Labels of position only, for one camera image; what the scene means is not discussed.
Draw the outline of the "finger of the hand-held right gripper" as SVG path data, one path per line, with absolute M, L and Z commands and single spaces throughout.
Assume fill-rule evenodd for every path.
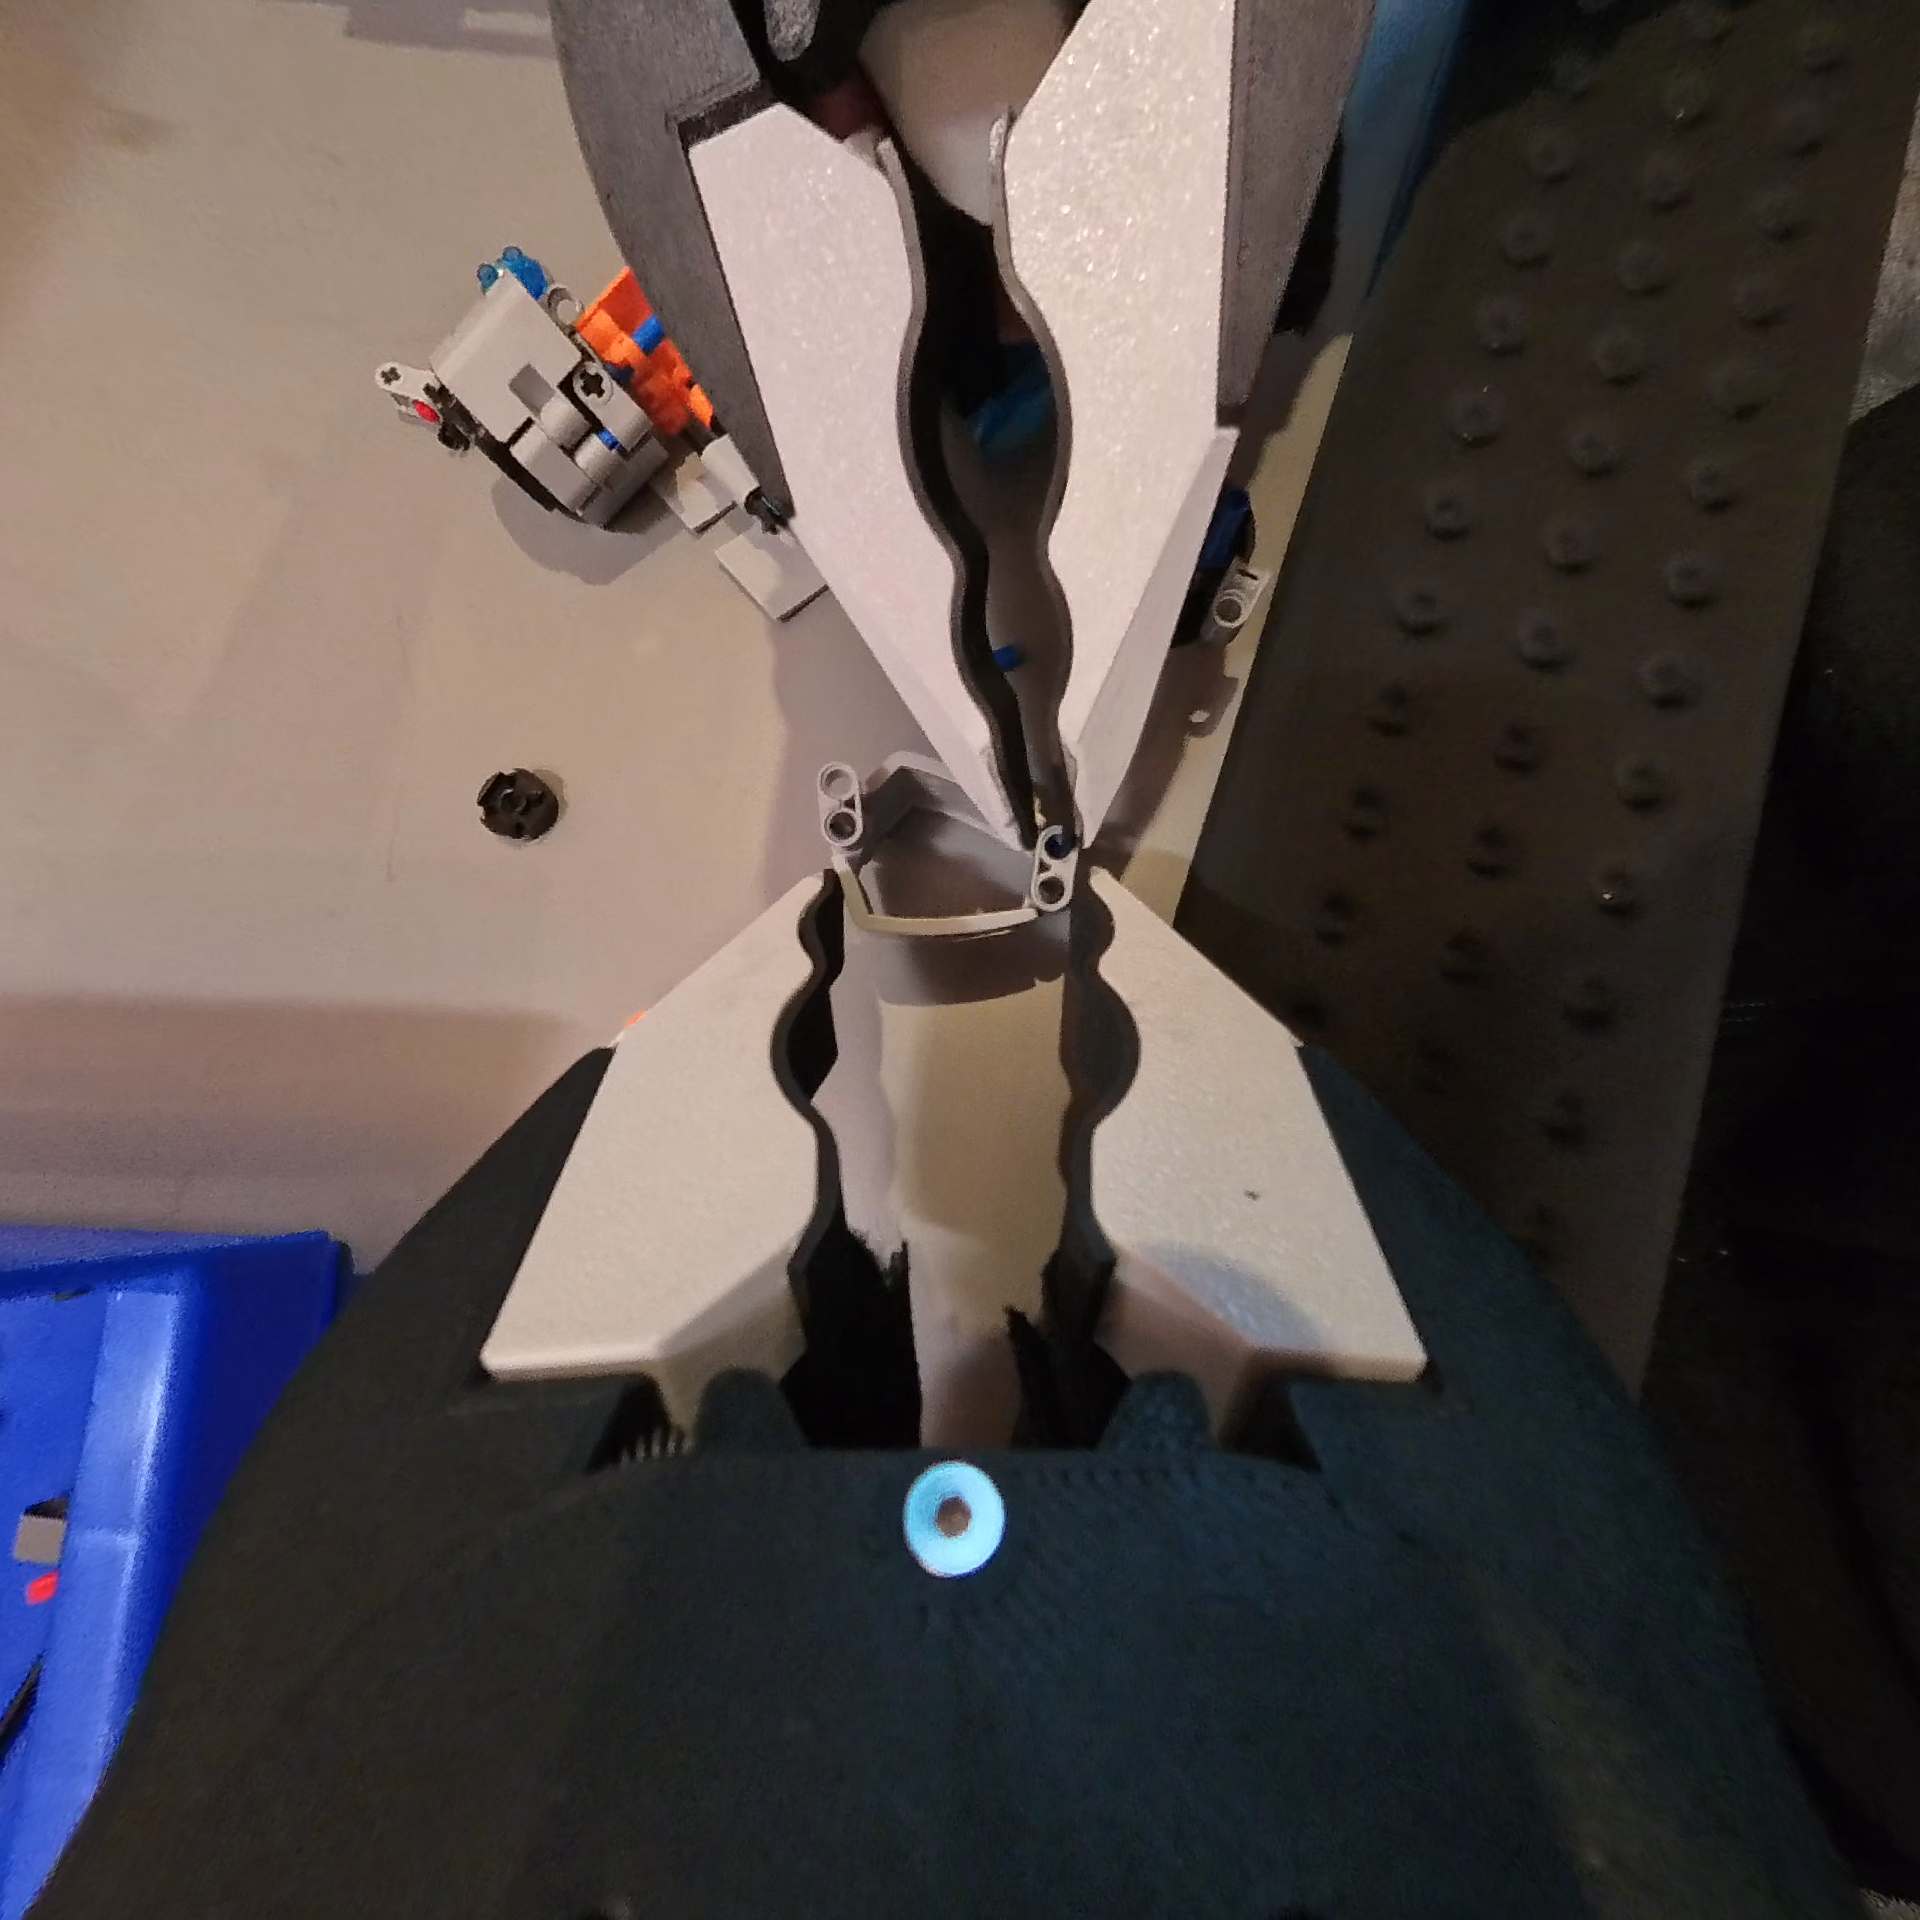
M 995 239 L 1059 421 L 1041 534 L 1067 618 L 1077 839 L 1135 758 L 1224 489 L 1235 7 L 1088 5 L 1000 151 Z
M 985 829 L 1031 842 L 1034 776 L 994 661 L 987 546 L 947 465 L 944 327 L 895 145 L 767 106 L 688 162 L 791 534 Z

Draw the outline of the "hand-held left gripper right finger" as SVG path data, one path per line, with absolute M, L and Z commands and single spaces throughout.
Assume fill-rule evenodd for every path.
M 1112 1253 L 1093 1338 L 1131 1379 L 1415 1380 L 1428 1353 L 1294 1034 L 1107 875 L 1077 906 L 1119 1015 L 1086 1200 Z

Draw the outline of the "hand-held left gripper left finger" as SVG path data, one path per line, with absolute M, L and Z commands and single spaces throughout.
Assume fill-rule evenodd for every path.
M 804 1354 L 844 959 L 840 883 L 808 876 L 627 1024 L 482 1347 L 494 1380 L 778 1380 Z

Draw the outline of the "grey block module orange part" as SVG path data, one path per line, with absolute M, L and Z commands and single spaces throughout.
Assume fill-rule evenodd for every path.
M 494 285 L 423 367 L 373 373 L 395 415 L 482 455 L 544 510 L 606 527 L 677 441 L 715 430 L 712 401 L 631 273 L 593 301 L 548 277 L 544 301 Z

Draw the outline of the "black round core blue pin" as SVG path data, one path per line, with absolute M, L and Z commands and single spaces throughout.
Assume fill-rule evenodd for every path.
M 1172 649 L 1227 641 L 1244 628 L 1267 582 L 1253 566 L 1256 538 L 1250 493 L 1224 489 L 1172 627 Z

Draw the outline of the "grey curved panel block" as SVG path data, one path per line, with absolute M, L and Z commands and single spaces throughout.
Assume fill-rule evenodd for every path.
M 1081 855 L 1067 829 L 1040 826 L 1031 846 L 1002 834 L 935 758 L 898 753 L 867 776 L 858 776 L 847 762 L 832 760 L 817 770 L 813 793 L 844 908 L 867 936 L 899 943 L 985 941 L 1064 915 L 1071 906 Z M 945 916 L 899 916 L 875 908 L 863 871 L 911 815 L 955 822 L 994 852 L 1020 852 L 1025 860 L 1020 905 Z

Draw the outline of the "blue plastic bin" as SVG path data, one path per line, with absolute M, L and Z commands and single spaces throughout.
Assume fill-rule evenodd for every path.
M 4 1224 L 4 1917 L 81 1820 L 198 1539 L 350 1279 L 322 1233 Z

